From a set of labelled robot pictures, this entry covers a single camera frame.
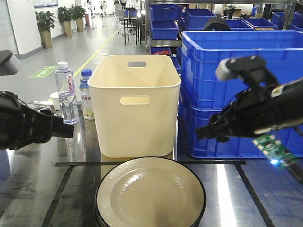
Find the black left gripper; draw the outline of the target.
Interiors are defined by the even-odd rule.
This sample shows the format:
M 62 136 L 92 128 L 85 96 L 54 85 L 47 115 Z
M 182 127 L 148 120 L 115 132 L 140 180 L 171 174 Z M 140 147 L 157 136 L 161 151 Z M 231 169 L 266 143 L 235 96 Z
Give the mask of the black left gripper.
M 20 149 L 32 143 L 46 143 L 51 136 L 72 138 L 74 125 L 50 110 L 36 111 L 9 91 L 0 93 L 0 148 Z

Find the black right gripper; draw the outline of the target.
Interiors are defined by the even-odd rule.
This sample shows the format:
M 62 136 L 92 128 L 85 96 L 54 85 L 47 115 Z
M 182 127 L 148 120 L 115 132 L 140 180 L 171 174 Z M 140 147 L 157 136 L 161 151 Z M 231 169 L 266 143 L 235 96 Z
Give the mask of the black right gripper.
M 209 118 L 207 126 L 195 129 L 197 137 L 228 142 L 229 137 L 256 138 L 279 126 L 279 114 L 271 92 L 274 86 L 246 89 L 236 100 Z

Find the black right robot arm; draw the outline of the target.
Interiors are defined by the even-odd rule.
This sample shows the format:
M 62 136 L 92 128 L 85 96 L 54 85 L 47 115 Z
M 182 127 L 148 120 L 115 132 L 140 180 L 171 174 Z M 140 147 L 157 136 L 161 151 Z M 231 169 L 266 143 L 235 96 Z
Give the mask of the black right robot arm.
M 230 137 L 257 138 L 270 131 L 295 128 L 303 123 L 303 80 L 259 90 L 239 92 L 209 124 L 197 128 L 199 139 L 227 142 Z

